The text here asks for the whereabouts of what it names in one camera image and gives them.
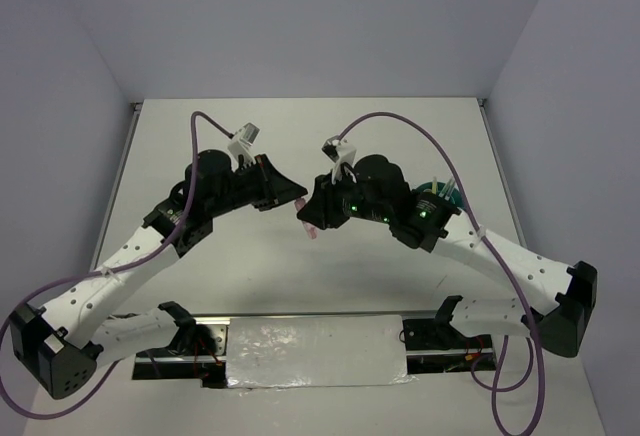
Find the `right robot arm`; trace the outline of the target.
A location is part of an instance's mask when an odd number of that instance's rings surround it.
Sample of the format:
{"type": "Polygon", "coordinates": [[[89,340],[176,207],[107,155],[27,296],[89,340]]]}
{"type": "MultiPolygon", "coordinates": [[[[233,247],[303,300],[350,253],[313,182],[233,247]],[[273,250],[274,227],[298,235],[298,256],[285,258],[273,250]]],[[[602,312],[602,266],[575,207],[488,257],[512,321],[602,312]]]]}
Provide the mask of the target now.
{"type": "Polygon", "coordinates": [[[352,218],[382,223],[403,245],[456,261],[514,290],[515,297],[506,300],[447,297],[434,325],[446,347],[491,334],[530,337],[560,357],[579,353],[596,305],[596,268],[546,259],[473,223],[451,201],[411,188],[400,167],[382,155],[345,166],[340,178],[316,177],[297,217],[319,230],[337,229],[352,218]]]}

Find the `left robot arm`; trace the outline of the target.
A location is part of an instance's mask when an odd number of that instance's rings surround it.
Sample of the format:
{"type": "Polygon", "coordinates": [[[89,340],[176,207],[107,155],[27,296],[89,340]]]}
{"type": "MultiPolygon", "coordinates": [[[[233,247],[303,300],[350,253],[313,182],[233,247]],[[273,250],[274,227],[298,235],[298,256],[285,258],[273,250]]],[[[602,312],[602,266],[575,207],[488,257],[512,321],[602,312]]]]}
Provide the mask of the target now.
{"type": "Polygon", "coordinates": [[[244,206],[268,211],[307,193],[264,154],[239,169],[219,150],[199,153],[183,181],[90,276],[36,308],[9,317],[14,354],[55,400],[82,388],[101,366],[148,349],[189,352],[209,331],[174,301],[141,314],[115,315],[138,289],[176,264],[213,231],[215,218],[244,206]]]}

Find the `pink highlighter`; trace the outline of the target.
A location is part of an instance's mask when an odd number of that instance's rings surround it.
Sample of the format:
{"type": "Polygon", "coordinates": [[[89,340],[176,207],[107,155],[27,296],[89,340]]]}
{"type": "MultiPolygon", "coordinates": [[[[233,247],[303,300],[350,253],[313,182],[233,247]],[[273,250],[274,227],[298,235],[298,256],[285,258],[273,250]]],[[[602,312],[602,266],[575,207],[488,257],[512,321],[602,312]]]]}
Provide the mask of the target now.
{"type": "Polygon", "coordinates": [[[303,222],[302,226],[310,239],[317,238],[317,228],[309,223],[303,222]]]}

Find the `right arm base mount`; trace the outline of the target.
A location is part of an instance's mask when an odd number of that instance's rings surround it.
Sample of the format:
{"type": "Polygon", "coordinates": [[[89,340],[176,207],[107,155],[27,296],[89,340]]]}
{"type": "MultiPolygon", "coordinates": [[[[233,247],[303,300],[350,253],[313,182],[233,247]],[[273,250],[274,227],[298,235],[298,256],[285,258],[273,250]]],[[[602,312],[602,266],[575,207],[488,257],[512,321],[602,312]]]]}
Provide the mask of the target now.
{"type": "Polygon", "coordinates": [[[439,327],[434,318],[404,318],[398,339],[404,344],[409,375],[494,371],[489,335],[465,337],[439,327]]]}

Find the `green highlighter pen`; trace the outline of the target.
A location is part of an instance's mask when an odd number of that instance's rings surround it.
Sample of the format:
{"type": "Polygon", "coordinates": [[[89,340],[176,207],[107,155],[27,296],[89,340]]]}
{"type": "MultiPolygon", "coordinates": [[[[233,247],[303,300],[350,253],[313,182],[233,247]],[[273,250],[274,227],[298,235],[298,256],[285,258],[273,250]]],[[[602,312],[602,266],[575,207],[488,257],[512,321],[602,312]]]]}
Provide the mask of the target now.
{"type": "Polygon", "coordinates": [[[444,199],[448,199],[449,198],[449,191],[450,189],[454,186],[455,180],[453,178],[450,178],[447,183],[445,184],[445,186],[443,187],[440,196],[443,197],[444,199]]]}

